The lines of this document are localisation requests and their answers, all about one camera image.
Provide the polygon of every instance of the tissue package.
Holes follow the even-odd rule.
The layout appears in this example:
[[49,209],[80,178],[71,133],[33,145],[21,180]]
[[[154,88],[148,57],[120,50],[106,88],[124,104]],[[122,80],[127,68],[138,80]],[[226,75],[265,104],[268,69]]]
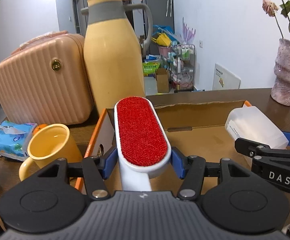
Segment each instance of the tissue package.
[[27,147],[32,138],[32,132],[37,124],[16,124],[9,121],[3,121],[1,126],[9,130],[11,130],[10,128],[16,128],[21,132],[10,133],[7,132],[6,129],[0,129],[0,155],[24,161],[28,157]]

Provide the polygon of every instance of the label on container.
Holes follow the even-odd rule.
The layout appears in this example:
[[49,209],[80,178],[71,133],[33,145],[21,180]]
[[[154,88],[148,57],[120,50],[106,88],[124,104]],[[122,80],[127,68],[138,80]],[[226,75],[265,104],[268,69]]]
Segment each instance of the label on container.
[[237,138],[242,137],[241,134],[242,132],[239,130],[239,128],[237,127],[237,125],[235,124],[235,122],[233,122],[233,120],[230,120],[228,122],[228,126],[226,129],[230,136],[232,136],[232,138],[236,141]]

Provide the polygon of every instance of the yellow mug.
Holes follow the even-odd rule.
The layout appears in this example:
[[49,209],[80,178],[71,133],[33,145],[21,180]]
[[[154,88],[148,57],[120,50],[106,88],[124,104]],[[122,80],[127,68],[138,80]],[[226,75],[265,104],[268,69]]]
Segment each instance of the yellow mug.
[[34,163],[42,168],[58,158],[66,158],[69,163],[83,159],[69,128],[59,123],[48,125],[32,137],[28,155],[19,168],[20,181],[29,177],[29,168]]

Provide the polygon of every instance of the wooden table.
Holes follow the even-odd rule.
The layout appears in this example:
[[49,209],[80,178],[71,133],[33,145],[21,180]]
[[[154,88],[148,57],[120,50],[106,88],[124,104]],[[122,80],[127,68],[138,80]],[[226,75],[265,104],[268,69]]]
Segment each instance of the wooden table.
[[[276,103],[270,97],[271,89],[241,89],[206,92],[180,92],[175,94],[149,96],[154,106],[177,103],[206,103],[248,100],[266,114],[281,130],[290,130],[290,107]],[[82,152],[85,151],[94,131],[98,116],[94,110],[87,122],[69,126],[70,132]],[[0,158],[0,196],[19,183],[18,169],[20,163]]]

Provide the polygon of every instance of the gray refrigerator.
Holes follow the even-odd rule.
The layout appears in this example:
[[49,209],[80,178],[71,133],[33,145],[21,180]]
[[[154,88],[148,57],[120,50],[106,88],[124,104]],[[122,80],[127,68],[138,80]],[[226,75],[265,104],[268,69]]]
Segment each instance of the gray refrigerator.
[[[172,28],[174,31],[174,5],[172,4],[172,16],[170,17],[171,6],[169,5],[168,15],[166,17],[166,7],[167,7],[167,0],[143,0],[143,3],[147,4],[152,16],[153,16],[153,25],[167,25]],[[143,12],[144,16],[144,29],[145,35],[147,37],[148,34],[148,21],[146,17],[146,13]],[[147,54],[158,55],[158,47],[157,44],[152,42],[149,46]]]

